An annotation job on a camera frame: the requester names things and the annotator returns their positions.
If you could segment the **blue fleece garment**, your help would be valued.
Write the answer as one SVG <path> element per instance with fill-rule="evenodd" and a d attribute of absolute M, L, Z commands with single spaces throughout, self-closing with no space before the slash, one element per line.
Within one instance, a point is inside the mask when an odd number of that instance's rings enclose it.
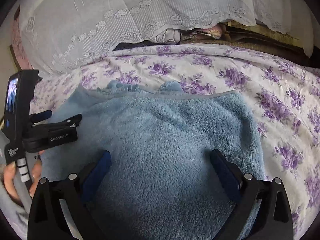
<path fill-rule="evenodd" d="M 112 81 L 78 87 L 51 122 L 81 114 L 78 139 L 46 150 L 51 181 L 111 154 L 110 171 L 88 208 L 109 239 L 212 239 L 234 204 L 210 163 L 219 150 L 263 179 L 260 135 L 241 94 L 185 93 L 175 81 L 158 90 Z"/>

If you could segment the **pink blanket under cover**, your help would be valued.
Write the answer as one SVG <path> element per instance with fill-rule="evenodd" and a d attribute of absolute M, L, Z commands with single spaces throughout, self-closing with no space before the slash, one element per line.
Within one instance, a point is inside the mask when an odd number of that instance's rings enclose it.
<path fill-rule="evenodd" d="M 14 20 L 11 25 L 11 46 L 10 46 L 10 51 L 18 71 L 25 70 L 25 69 L 33 69 L 22 45 L 19 16 L 20 16 L 20 6 L 18 6 L 18 8 L 14 13 Z"/>

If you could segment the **white lace bed cover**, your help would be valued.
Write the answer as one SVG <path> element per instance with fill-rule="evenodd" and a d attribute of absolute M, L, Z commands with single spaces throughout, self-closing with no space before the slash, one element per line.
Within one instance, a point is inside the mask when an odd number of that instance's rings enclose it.
<path fill-rule="evenodd" d="M 21 0 L 20 33 L 31 65 L 60 75 L 120 43 L 158 42 L 165 30 L 258 23 L 301 41 L 310 56 L 314 18 L 304 0 Z"/>

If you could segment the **purple floral bed quilt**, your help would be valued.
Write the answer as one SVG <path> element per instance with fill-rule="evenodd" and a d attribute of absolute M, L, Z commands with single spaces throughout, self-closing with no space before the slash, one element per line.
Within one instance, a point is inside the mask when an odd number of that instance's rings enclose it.
<path fill-rule="evenodd" d="M 307 232 L 319 213 L 319 70 L 240 47 L 140 47 L 44 77 L 30 111 L 55 110 L 78 85 L 104 88 L 111 80 L 151 88 L 175 80 L 190 94 L 240 92 L 258 123 L 267 177 L 284 181 L 295 239 Z"/>

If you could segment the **brown woven mat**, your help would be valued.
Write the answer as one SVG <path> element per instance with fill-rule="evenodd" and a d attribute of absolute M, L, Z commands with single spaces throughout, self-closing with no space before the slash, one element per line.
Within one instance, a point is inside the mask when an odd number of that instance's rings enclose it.
<path fill-rule="evenodd" d="M 308 65 L 300 40 L 272 31 L 264 25 L 245 26 L 235 21 L 219 23 L 209 29 L 181 32 L 181 43 L 221 44 L 256 50 L 279 56 L 300 65 Z"/>

